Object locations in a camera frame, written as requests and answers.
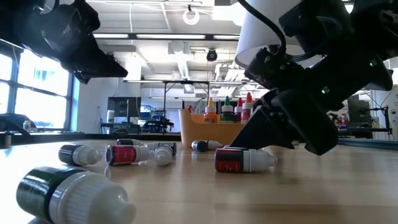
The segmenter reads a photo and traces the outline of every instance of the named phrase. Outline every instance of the computer monitor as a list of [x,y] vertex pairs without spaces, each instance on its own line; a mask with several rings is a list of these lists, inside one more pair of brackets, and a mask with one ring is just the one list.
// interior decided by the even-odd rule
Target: computer monitor
[[350,124],[372,122],[369,102],[363,100],[348,100],[348,114]]
[[140,117],[141,97],[109,97],[108,110],[114,111],[115,117]]

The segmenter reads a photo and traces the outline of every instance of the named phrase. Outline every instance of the wooden table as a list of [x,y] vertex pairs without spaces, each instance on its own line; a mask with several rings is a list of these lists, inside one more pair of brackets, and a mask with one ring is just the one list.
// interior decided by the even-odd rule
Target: wooden table
[[[114,141],[78,143],[104,152]],[[36,166],[61,164],[63,144],[0,150],[0,223],[33,219],[17,205],[17,185]],[[213,153],[181,149],[167,167],[149,161],[107,168],[101,161],[87,169],[127,190],[138,224],[398,223],[398,152],[346,146],[321,157],[300,147],[274,152],[279,165],[263,174],[217,173]]]

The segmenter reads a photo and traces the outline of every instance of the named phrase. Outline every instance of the orange bin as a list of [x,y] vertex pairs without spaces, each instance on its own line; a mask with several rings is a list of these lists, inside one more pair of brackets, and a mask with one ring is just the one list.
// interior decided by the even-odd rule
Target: orange bin
[[191,148],[196,140],[214,140],[222,144],[231,144],[244,124],[205,124],[203,115],[189,113],[188,110],[179,110],[181,140],[185,148]]

